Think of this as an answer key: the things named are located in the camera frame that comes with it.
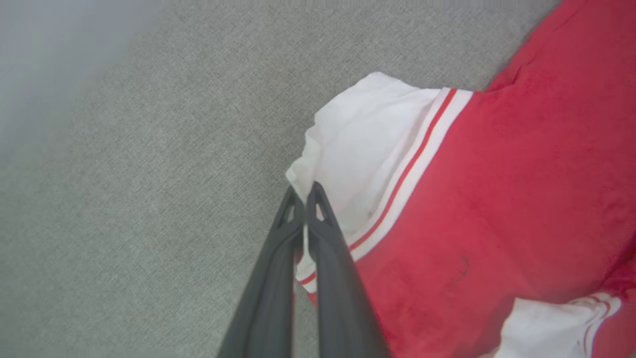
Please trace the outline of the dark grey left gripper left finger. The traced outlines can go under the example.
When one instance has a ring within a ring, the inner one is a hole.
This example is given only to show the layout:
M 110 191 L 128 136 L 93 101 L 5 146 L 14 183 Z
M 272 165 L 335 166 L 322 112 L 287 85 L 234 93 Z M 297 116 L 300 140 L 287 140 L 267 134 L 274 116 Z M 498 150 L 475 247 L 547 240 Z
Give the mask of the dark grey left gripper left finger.
M 225 333 L 219 358 L 293 355 L 294 283 L 304 223 L 304 204 L 289 186 Z

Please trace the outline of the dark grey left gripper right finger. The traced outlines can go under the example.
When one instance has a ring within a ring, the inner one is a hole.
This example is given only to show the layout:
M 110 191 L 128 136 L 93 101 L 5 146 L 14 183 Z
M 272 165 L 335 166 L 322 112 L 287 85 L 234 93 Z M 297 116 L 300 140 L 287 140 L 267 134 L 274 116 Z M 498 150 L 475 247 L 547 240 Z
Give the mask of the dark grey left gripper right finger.
M 390 358 L 376 312 L 319 182 L 307 197 L 305 224 L 316 264 L 320 356 Z

